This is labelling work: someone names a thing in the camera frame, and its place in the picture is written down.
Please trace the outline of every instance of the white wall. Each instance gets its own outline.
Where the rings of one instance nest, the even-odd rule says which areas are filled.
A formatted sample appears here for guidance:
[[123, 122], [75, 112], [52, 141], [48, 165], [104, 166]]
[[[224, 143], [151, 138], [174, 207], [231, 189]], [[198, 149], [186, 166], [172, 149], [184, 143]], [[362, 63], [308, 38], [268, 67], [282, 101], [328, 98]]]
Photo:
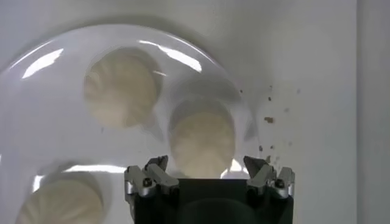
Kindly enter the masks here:
[[390, 1], [358, 11], [358, 220], [390, 223]]

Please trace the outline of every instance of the crumb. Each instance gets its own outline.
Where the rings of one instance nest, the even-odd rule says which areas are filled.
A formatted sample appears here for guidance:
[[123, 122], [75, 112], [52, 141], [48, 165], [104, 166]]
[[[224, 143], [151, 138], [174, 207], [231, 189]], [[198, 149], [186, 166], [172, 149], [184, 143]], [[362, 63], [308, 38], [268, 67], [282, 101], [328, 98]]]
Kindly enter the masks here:
[[267, 163], [271, 163], [271, 156], [267, 156], [266, 162], [267, 162]]
[[264, 121], [273, 124], [274, 123], [274, 118], [273, 117], [264, 117]]

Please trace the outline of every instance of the dough ball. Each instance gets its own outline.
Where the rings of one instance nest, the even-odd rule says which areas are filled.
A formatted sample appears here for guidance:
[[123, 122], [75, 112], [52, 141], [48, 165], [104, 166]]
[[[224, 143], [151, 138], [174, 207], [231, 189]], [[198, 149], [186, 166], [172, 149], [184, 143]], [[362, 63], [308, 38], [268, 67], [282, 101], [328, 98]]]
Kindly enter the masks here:
[[171, 138], [176, 166], [191, 178], [219, 178], [235, 153], [233, 127], [222, 116], [197, 113], [176, 125]]
[[102, 203], [94, 190], [78, 181], [43, 186], [23, 204], [16, 224], [100, 224]]
[[104, 56], [87, 73], [84, 97], [91, 114], [108, 127], [146, 120], [157, 100], [150, 70], [123, 49]]

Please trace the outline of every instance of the debris particle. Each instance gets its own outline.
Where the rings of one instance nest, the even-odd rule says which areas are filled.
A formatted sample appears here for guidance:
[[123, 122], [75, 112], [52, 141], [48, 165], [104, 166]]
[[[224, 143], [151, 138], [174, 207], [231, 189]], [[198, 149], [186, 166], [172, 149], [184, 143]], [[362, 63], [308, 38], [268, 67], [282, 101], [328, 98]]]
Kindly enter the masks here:
[[267, 162], [267, 163], [271, 163], [271, 156], [267, 156], [266, 162]]
[[274, 123], [274, 118], [273, 117], [264, 117], [264, 121], [273, 124]]

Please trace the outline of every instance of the round cream object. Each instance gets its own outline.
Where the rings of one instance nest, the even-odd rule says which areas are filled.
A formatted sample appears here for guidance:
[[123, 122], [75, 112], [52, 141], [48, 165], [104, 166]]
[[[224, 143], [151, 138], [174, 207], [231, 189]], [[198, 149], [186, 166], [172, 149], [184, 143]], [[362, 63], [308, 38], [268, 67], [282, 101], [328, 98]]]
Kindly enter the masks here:
[[171, 151], [179, 170], [190, 178], [219, 178], [235, 153], [233, 127], [222, 116], [196, 113], [177, 123]]
[[85, 184], [60, 180], [35, 191], [23, 204], [16, 224], [100, 224], [103, 207]]
[[157, 100], [150, 70], [125, 49], [113, 51], [87, 72], [84, 98], [104, 126], [124, 128], [146, 120]]

